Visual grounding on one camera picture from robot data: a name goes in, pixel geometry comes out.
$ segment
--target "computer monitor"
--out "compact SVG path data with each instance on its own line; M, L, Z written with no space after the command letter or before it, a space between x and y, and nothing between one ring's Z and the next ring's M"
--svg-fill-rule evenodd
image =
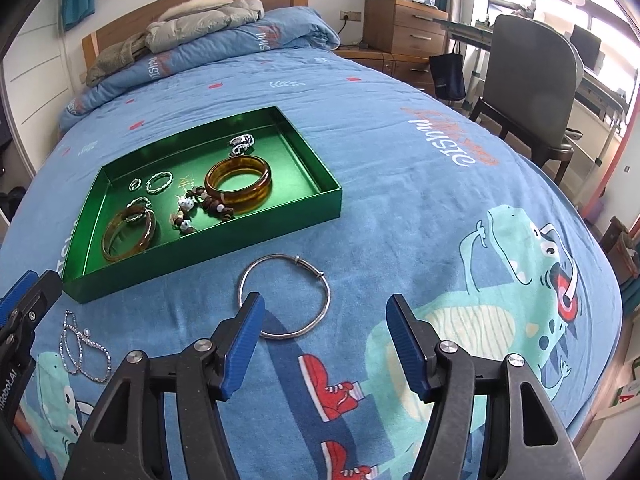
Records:
M574 31L569 41L574 44L585 67L595 70L602 40L588 30L574 25Z

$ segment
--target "metal screw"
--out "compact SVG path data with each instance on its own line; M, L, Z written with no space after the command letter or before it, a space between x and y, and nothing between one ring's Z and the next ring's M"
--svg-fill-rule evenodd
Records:
M524 366L524 357L522 357L520 354L510 354L507 358L507 361L511 366L515 366L516 368Z
M134 350L133 352L129 352L127 354L127 361L131 364L136 364L142 361L142 351Z
M445 354L455 354L458 351L458 345L453 341L445 339L440 343L440 350L442 350Z
M211 350L213 343L209 339L198 339L193 347L196 349L196 352L208 352Z

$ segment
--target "wooden dresser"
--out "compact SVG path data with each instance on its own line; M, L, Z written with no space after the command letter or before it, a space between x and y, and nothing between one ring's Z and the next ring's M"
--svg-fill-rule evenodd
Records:
M409 0L366 0L362 41L382 52L437 56L445 31L430 18L446 20L447 13Z
M334 54L409 83L418 90L435 97L435 86L429 72L428 58L390 54L357 46L341 46L334 50Z

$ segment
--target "silver ring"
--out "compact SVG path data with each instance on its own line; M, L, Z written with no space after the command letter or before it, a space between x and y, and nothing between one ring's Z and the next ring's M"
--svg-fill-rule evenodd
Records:
M293 339L295 337L306 334L322 321L322 318L326 315L326 312L329 310L329 304L331 303L331 289L329 288L329 282L324 276L324 272L316 269L309 262L300 258L300 256L293 257L289 256L288 254L267 254L266 256L258 258L254 262L250 263L242 273L242 276L240 276L240 281L238 282L238 308L242 306L242 290L244 289L244 282L246 281L246 277L249 275L249 272L251 272L254 267L260 265L262 262L275 259L287 260L296 265L302 266L303 268L311 272L318 280L322 281L324 290L326 291L326 301L324 302L322 309L320 309L320 312L313 321L311 321L308 325L302 327L300 330L285 334L270 334L268 332L260 332L260 335L265 339Z
M132 205L137 204L138 202L142 202L145 205L145 210L151 209L151 200L149 200L146 196L139 196L138 198L134 198L131 202L127 204L127 209L130 208ZM125 222L127 224L133 224L133 222L137 222L141 218L144 218L144 216L145 216L144 213L133 215L133 216L130 216L129 218L126 218Z
M164 176L169 177L169 180L167 180L164 184L162 184L162 186L158 187L157 189L151 189L151 184L153 184L156 180ZM152 176L149 180L146 181L146 192L149 193L149 195L156 195L164 191L165 189L167 189L173 181L174 181L174 176L171 174L170 171L161 171L160 173L156 173L154 176Z
M142 181L139 178L134 178L129 184L129 191L135 191L142 186Z
M252 136L251 134L244 134L234 137L229 141L229 145L231 146L229 156L244 155L247 152L250 153L250 150L252 150L254 144L254 136Z

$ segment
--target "silver bracelet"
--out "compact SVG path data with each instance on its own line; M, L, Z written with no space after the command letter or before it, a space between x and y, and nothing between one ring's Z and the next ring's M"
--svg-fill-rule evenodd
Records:
M149 200L146 196L139 196L138 198L134 198L131 202L127 204L127 209L129 209L132 205L136 205L137 203L142 203L145 209L151 209L151 200ZM144 217L145 217L145 214L140 213L125 219L125 222L127 224L133 224L134 222L137 222L138 220Z
M69 316L71 316L71 323L67 322ZM66 334L68 331L73 332L76 336L76 343L78 344L78 360L74 359L71 351L69 350L69 344L66 340ZM94 383L105 383L111 377L111 355L104 346L91 341L91 339L89 339L90 337L91 332L88 328L85 328L84 330L82 330L82 332L78 330L78 324L76 323L76 314L70 312L69 310L65 311L65 320L62 325L62 332L60 333L60 358L62 359L62 367L72 375L76 375L78 372L80 372L82 375L87 377L89 380L92 380ZM107 358L107 372L105 373L104 377L94 377L91 374L87 373L84 368L82 368L82 358L84 357L84 352L82 351L82 343L91 348L99 350ZM74 366L73 369L67 366L65 355Z
M320 312L316 316L314 320L312 320L308 325L303 326L300 330L296 330L295 332L288 332L285 334L270 334L268 332L260 332L260 335L265 339L293 339L295 337L301 336L309 332L313 327L315 327L318 323L322 321L322 318L326 315L326 312L329 310L329 304L331 303L331 289L329 288L329 282L326 280L324 276L324 272L316 269L309 262L300 258L300 256L289 256L288 254L267 254L261 258L258 258L254 262L250 263L249 266L244 270L242 276L240 276L240 281L238 282L238 308L242 306L242 290L244 289L244 282L246 282L246 278L249 275L254 267L260 265L262 262L267 260L287 260L296 265L303 267L304 269L311 272L318 280L322 281L324 285L324 290L326 292L326 300L324 305L320 309Z
M156 180L164 176L167 176L169 180L167 180L164 184L162 184L162 186L158 187L157 189L151 189L151 185ZM161 171L160 173L156 173L154 176L152 176L149 180L146 181L146 192L149 193L149 195L157 195L158 193L163 192L165 189L167 189L173 181L174 181L174 176L171 174L170 171Z

